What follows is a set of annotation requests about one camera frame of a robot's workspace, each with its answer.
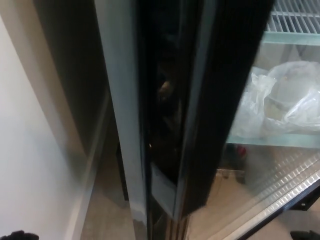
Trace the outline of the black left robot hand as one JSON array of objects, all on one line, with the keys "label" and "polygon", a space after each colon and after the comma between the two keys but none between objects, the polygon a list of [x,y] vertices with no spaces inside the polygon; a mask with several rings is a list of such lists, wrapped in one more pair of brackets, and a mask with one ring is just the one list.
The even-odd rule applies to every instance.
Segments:
[{"label": "black left robot hand", "polygon": [[39,240],[39,236],[34,233],[24,232],[23,230],[12,232],[9,235],[0,237],[0,240]]}]

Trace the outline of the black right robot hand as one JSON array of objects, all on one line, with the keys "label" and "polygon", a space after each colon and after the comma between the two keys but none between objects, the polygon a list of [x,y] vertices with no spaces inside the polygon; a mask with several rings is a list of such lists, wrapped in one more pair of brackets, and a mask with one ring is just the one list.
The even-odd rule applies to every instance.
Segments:
[{"label": "black right robot hand", "polygon": [[290,236],[293,240],[320,240],[320,234],[315,231],[291,231]]}]

